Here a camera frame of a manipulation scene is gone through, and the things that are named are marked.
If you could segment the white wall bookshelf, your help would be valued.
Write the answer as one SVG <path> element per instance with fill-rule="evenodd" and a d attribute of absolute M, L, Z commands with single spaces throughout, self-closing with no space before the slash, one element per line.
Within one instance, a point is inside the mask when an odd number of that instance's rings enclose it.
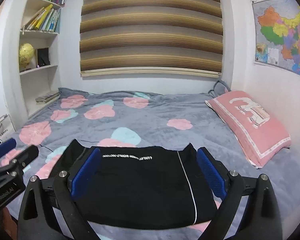
<path fill-rule="evenodd" d="M 65 0 L 15 0 L 16 104 L 22 122 L 58 99 L 59 32 Z"/>

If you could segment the grey pillow behind pink pillow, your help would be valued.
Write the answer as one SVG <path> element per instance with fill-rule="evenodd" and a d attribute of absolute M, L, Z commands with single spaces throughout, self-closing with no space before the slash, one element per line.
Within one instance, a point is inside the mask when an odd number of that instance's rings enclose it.
<path fill-rule="evenodd" d="M 222 79 L 218 79 L 213 85 L 213 88 L 208 91 L 208 94 L 211 97 L 216 98 L 230 91 L 231 89 L 228 87 L 228 85 Z"/>

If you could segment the stack of books on bed edge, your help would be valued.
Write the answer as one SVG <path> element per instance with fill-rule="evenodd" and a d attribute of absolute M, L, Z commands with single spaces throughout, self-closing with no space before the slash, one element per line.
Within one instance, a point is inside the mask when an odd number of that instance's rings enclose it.
<path fill-rule="evenodd" d="M 59 96 L 60 96 L 59 91 L 51 91 L 51 92 L 48 92 L 44 95 L 37 97 L 35 99 L 35 101 L 36 101 L 36 104 L 46 104 Z"/>

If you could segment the white paper bag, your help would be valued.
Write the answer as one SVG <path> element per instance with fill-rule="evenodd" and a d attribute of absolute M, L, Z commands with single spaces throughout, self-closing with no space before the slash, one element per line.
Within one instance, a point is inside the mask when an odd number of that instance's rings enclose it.
<path fill-rule="evenodd" d="M 5 114 L 0 117 L 0 144 L 10 139 L 15 132 L 15 127 L 12 124 L 11 117 Z"/>

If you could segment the pink pillow with elephant print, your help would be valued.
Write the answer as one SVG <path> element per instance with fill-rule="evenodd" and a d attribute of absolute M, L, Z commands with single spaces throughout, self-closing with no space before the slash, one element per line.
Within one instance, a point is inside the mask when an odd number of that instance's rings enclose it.
<path fill-rule="evenodd" d="M 205 103 L 233 131 L 246 159 L 256 168 L 292 144 L 283 124 L 244 91 L 230 91 Z"/>

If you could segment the black picture frame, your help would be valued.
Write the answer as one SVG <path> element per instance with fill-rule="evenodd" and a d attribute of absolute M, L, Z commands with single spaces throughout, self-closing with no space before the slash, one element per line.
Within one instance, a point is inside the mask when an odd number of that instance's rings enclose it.
<path fill-rule="evenodd" d="M 37 67 L 44 67 L 50 65 L 49 48 L 37 49 Z"/>

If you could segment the black jacket with reflective stripe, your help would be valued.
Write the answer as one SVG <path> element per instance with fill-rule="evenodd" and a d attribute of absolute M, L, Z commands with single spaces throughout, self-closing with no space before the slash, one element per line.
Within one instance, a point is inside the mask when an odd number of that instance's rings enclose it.
<path fill-rule="evenodd" d="M 172 229 L 210 221 L 217 206 L 196 150 L 101 147 L 88 184 L 75 193 L 83 217 L 131 229 Z"/>

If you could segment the middle row of books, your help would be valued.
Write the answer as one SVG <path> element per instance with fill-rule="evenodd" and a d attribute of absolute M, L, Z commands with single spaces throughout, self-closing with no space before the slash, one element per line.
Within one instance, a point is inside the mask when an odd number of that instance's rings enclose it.
<path fill-rule="evenodd" d="M 61 8 L 53 5 L 40 8 L 23 26 L 22 30 L 55 32 L 61 15 Z"/>

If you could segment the yellow globe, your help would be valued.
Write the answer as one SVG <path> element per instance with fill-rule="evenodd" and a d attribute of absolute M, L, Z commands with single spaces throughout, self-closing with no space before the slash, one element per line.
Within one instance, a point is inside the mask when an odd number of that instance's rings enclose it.
<path fill-rule="evenodd" d="M 33 69 L 36 66 L 36 50 L 30 43 L 19 46 L 19 72 Z"/>

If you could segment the brown striped window blind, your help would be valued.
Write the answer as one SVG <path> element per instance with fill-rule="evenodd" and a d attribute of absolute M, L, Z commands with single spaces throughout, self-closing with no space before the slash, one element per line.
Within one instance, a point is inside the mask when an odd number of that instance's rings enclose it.
<path fill-rule="evenodd" d="M 83 0 L 82 76 L 222 71 L 220 0 Z"/>

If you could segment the colourful wall map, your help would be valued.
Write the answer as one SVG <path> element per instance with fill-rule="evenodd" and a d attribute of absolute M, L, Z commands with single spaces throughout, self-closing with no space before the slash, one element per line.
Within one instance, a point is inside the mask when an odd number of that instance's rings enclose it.
<path fill-rule="evenodd" d="M 252 3 L 255 62 L 300 75 L 300 5 L 296 0 Z"/>

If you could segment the grey floral bed sheet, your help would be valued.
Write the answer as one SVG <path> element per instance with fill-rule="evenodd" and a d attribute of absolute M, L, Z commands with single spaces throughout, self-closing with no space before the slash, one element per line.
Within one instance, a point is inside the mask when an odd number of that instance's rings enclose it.
<path fill-rule="evenodd" d="M 263 168 L 256 169 L 247 161 L 231 129 L 206 105 L 208 94 L 92 94 L 68 88 L 59 92 L 56 101 L 12 134 L 17 146 L 0 158 L 0 167 L 30 144 L 38 146 L 39 155 L 25 168 L 25 181 L 34 174 L 46 178 L 74 139 L 85 147 L 161 146 L 182 150 L 192 144 L 207 148 L 215 159 L 241 175 L 269 176 L 284 238 L 300 223 L 300 153 L 283 148 Z"/>

